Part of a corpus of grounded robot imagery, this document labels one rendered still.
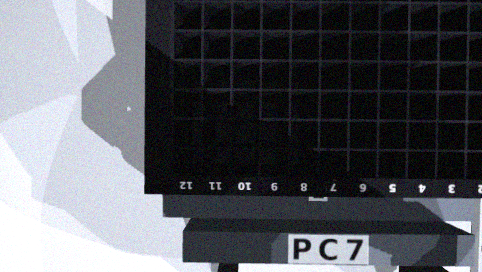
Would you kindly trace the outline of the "black deep-well block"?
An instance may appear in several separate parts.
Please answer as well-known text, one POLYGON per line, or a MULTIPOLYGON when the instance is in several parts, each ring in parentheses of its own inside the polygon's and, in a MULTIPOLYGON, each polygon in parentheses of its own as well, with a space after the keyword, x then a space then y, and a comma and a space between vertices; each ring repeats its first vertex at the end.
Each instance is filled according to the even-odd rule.
POLYGON ((482 0, 146 0, 144 194, 482 199, 482 0))

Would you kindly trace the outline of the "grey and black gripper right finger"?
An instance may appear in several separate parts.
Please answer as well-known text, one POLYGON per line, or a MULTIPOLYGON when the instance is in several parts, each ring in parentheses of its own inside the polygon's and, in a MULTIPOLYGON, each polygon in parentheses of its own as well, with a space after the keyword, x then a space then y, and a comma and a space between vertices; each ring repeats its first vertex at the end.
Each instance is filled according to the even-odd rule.
POLYGON ((398 272, 449 272, 442 266, 399 266, 398 272))

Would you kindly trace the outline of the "dark grey plate carrier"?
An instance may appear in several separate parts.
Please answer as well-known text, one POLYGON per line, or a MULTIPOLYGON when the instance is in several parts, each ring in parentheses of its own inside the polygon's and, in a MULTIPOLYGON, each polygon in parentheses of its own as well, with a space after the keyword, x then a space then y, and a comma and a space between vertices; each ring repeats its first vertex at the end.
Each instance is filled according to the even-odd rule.
POLYGON ((474 267, 474 199, 163 195, 182 263, 474 267))

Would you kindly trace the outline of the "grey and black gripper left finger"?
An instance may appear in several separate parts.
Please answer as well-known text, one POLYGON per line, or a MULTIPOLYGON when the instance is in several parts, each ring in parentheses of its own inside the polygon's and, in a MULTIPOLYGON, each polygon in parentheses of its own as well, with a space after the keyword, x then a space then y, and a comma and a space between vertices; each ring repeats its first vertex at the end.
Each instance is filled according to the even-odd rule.
POLYGON ((219 263, 217 272, 239 272, 239 264, 219 263))

